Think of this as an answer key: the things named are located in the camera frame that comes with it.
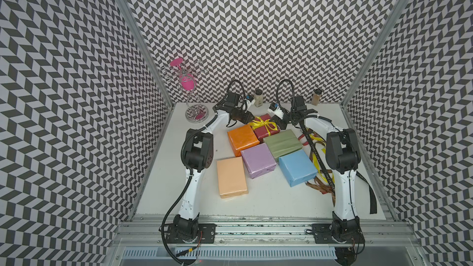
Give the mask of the green gift box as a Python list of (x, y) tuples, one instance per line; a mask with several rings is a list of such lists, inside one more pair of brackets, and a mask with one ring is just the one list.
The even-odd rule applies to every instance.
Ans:
[(278, 134), (263, 138), (273, 158), (278, 161), (279, 157), (291, 154), (303, 148), (292, 130), (281, 131)]

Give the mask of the orange gift box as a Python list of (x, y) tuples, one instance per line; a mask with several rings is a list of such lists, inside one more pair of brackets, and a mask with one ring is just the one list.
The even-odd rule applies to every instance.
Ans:
[(244, 125), (227, 133), (231, 148), (236, 157), (241, 156), (243, 150), (260, 144), (250, 125)]

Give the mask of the purple gift box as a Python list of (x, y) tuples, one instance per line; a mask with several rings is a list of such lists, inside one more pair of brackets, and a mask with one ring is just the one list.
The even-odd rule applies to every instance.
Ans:
[(251, 179), (274, 171), (277, 165), (265, 143), (242, 150), (241, 156)]

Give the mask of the blue gift box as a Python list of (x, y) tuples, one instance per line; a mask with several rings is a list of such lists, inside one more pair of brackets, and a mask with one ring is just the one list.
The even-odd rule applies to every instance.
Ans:
[(290, 187), (308, 182), (318, 174), (316, 167), (304, 150), (279, 157), (278, 165)]

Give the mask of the peach gift box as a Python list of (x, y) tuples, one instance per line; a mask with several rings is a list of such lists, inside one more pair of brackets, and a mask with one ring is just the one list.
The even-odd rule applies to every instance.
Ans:
[(217, 172), (219, 195), (221, 198), (248, 194), (242, 157), (219, 160), (217, 162)]

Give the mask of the brown ribbon of purple box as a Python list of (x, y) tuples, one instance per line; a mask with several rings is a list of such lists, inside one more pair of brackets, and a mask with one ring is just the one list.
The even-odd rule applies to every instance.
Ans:
[(311, 187), (315, 190), (318, 190), (323, 195), (330, 194), (331, 198), (332, 198), (333, 205), (335, 205), (335, 203), (336, 203), (335, 190), (333, 188), (331, 188), (329, 184), (325, 184), (324, 182), (321, 181), (321, 178), (320, 178), (320, 175), (319, 175), (318, 172), (317, 172), (317, 175), (314, 177), (314, 183), (306, 182), (305, 184), (306, 184), (306, 186), (309, 186), (309, 187)]

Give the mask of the black printed ribbon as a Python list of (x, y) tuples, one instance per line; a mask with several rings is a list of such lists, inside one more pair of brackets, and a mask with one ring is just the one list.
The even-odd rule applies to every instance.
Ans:
[[(306, 142), (303, 143), (304, 146), (312, 144), (320, 144), (322, 146), (321, 152), (326, 154), (326, 140), (322, 138), (320, 134), (318, 134), (313, 129), (305, 127), (305, 131), (299, 136), (299, 140), (303, 137), (309, 137), (309, 140), (306, 139)], [(309, 154), (310, 161), (314, 164), (317, 169), (318, 176), (314, 177), (314, 183), (306, 182), (305, 184), (315, 190), (318, 190), (322, 194), (330, 194), (333, 205), (336, 204), (336, 192), (335, 192), (335, 177), (333, 175), (333, 171), (330, 168), (327, 168), (322, 161), (321, 155), (316, 147), (310, 148)], [(369, 196), (370, 196), (370, 214), (377, 214), (378, 213), (378, 205), (376, 200), (375, 192), (368, 182), (367, 178), (364, 177), (361, 173), (357, 172), (356, 176), (364, 181), (364, 183), (368, 186)]]

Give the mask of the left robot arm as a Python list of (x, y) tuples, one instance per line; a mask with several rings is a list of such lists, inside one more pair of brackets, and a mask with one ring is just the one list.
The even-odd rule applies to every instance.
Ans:
[(176, 204), (181, 204), (179, 212), (169, 227), (171, 235), (178, 241), (192, 243), (200, 237), (198, 218), (200, 201), (198, 192), (203, 175), (214, 156), (213, 132), (220, 124), (230, 120), (248, 123), (254, 116), (248, 110), (254, 105), (254, 97), (243, 98), (242, 106), (238, 105), (239, 95), (230, 92), (213, 107), (214, 117), (199, 129), (189, 129), (181, 148), (181, 161), (186, 168), (186, 185)]

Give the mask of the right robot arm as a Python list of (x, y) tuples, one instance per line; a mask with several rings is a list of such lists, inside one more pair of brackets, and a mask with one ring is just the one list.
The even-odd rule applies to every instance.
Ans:
[[(360, 218), (355, 207), (355, 179), (358, 164), (361, 162), (357, 136), (353, 129), (339, 129), (333, 122), (308, 109), (303, 98), (296, 96), (291, 101), (291, 108), (284, 109), (280, 103), (271, 103), (268, 111), (272, 113), (272, 121), (284, 130), (288, 124), (299, 126), (303, 136), (319, 162), (320, 169), (326, 177), (329, 186), (335, 192), (335, 204), (330, 233), (337, 243), (365, 242)], [(310, 139), (309, 130), (315, 131), (326, 142), (325, 161), (321, 163), (316, 153), (314, 142)]]

